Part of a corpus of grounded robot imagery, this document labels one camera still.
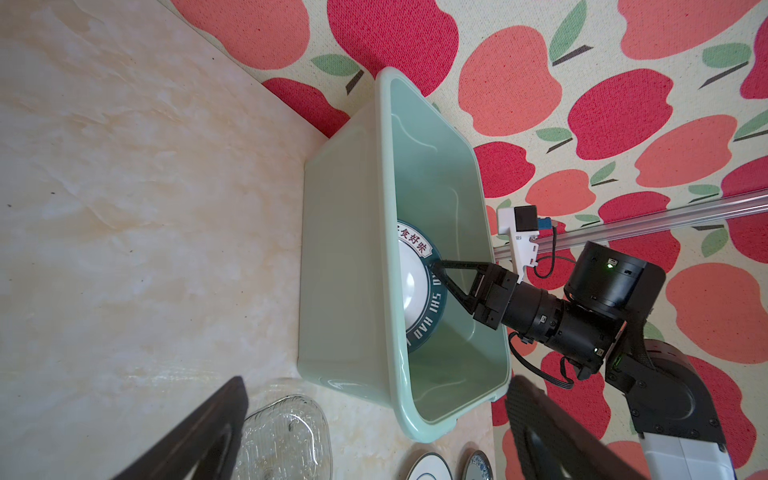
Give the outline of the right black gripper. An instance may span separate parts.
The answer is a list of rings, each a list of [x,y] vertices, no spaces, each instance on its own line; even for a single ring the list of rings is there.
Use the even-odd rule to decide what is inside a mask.
[[[448,270],[475,272],[470,288],[463,290]],[[442,276],[448,292],[473,319],[492,329],[503,325],[521,339],[559,353],[579,380],[621,355],[655,368],[644,328],[666,280],[656,264],[589,242],[563,298],[521,282],[492,262],[438,260],[433,273]]]

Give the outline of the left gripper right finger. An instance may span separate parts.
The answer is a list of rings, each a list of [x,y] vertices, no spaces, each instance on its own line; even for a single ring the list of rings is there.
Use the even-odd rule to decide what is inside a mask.
[[[505,408],[526,479],[643,477],[525,377],[511,378]]]

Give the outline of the blue white patterned plate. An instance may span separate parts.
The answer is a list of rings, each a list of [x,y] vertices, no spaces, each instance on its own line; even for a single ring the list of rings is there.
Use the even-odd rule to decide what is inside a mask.
[[[469,453],[464,461],[459,480],[493,480],[493,470],[487,455],[479,449]]]

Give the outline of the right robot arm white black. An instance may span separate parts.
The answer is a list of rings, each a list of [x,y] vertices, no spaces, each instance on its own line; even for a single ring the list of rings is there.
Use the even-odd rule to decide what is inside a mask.
[[[734,477],[706,384],[677,348],[644,335],[661,267],[589,242],[563,298],[494,263],[439,260],[431,270],[475,321],[557,352],[577,380],[602,373],[626,399],[653,478]],[[638,477],[528,378],[511,379],[505,408],[525,478]]]

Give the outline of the white plate black line pattern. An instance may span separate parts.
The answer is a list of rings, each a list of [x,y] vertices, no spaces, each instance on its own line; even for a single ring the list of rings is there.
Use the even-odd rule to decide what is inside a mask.
[[[422,455],[406,476],[407,480],[452,480],[451,470],[445,459],[436,452]]]

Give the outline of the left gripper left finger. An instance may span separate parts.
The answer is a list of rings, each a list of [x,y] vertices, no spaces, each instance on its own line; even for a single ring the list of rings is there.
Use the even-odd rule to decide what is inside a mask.
[[[231,478],[247,411],[244,380],[235,376],[116,477]]]

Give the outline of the small green rim lettered plate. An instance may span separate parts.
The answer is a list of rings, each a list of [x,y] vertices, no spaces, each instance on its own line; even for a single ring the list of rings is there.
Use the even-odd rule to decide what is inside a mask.
[[[448,291],[430,267],[441,259],[435,244],[415,226],[399,221],[397,236],[408,353],[421,348],[437,330]]]

